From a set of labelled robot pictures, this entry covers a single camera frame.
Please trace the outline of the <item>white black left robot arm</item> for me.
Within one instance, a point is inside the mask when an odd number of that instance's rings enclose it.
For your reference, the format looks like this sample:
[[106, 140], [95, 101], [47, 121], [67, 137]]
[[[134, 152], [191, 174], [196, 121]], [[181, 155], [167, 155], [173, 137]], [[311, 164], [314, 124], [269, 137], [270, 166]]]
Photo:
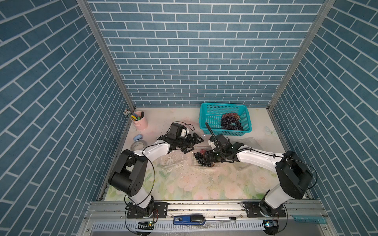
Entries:
[[194, 150], [196, 144], [204, 141], [196, 133], [186, 137], [162, 135], [157, 141], [143, 149], [131, 151], [125, 149], [120, 154], [108, 183], [116, 190], [124, 192], [132, 201], [132, 209], [143, 217], [150, 216], [154, 208], [154, 198], [143, 186], [148, 164], [174, 150], [184, 154]]

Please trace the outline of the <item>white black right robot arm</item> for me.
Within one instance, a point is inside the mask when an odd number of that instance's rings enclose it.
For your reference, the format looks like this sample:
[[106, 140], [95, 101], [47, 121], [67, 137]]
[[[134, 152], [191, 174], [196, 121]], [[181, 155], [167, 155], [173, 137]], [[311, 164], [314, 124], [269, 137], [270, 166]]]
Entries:
[[313, 179], [308, 165], [293, 151], [272, 153], [242, 143], [217, 144], [212, 140], [208, 144], [212, 150], [205, 154], [206, 163], [253, 164], [277, 175], [279, 183], [267, 191], [258, 205], [264, 216], [272, 216], [288, 200], [301, 200]]

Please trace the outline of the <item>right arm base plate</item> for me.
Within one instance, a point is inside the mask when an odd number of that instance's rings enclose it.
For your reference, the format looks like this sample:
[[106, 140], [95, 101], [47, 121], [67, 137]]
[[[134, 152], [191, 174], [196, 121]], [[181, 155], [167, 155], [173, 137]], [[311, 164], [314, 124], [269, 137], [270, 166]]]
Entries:
[[245, 209], [247, 217], [286, 217], [287, 213], [284, 205], [281, 204], [278, 208], [272, 208], [267, 203], [263, 202], [243, 202], [242, 207]]

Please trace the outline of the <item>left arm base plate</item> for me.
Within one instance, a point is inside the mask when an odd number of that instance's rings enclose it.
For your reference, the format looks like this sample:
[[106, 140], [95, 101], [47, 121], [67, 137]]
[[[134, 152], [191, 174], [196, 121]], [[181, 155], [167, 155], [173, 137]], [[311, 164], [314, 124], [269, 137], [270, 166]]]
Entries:
[[157, 217], [166, 218], [168, 210], [167, 202], [150, 202], [146, 208], [129, 203], [126, 206], [126, 215], [128, 219], [142, 219]]

